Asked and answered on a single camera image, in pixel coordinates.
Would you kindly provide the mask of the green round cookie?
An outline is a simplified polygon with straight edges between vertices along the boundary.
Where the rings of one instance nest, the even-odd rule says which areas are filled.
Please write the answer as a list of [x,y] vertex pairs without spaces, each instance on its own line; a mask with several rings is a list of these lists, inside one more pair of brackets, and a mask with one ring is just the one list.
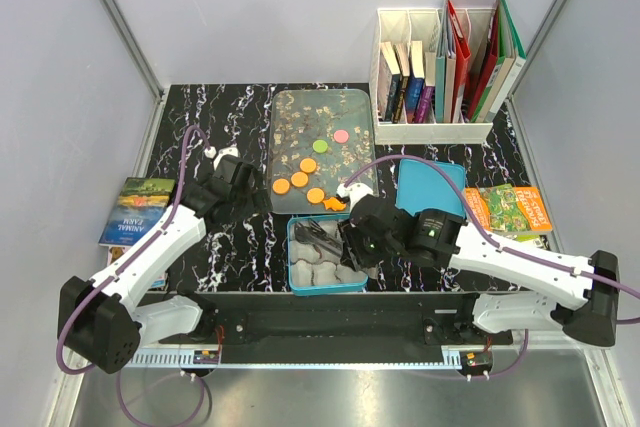
[[327,142],[322,139],[314,141],[312,147],[316,153],[325,153],[328,150]]

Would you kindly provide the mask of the pink round cookie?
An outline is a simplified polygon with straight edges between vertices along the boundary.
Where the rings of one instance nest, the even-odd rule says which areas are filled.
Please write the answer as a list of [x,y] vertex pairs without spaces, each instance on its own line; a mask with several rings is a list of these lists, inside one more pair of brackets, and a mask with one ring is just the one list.
[[349,140],[349,133],[343,129],[336,130],[333,134],[333,139],[337,143],[344,144]]

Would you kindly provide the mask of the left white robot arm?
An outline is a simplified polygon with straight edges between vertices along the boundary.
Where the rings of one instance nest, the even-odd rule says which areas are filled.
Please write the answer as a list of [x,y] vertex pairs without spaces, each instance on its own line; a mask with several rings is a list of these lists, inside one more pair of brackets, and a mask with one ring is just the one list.
[[189,291],[143,305],[160,274],[212,228],[271,209],[261,170],[227,153],[203,180],[178,188],[175,203],[116,262],[89,280],[71,277],[60,290],[56,361],[71,375],[80,369],[63,360],[64,349],[107,374],[120,371],[136,351],[176,335],[196,343],[216,333],[216,306]]

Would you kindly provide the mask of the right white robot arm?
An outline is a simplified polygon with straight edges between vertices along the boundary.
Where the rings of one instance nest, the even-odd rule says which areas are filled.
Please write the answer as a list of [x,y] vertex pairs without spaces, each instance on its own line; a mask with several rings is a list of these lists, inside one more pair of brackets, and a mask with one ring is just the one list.
[[488,333],[558,327],[569,338],[596,347],[616,341],[618,259],[599,250],[590,257],[530,247],[489,233],[460,216],[425,209],[415,215],[381,198],[360,199],[336,235],[308,220],[296,223],[295,241],[318,253],[349,259],[364,271],[398,257],[428,267],[451,267],[498,277],[526,288],[524,294],[478,296],[454,318],[466,343]]

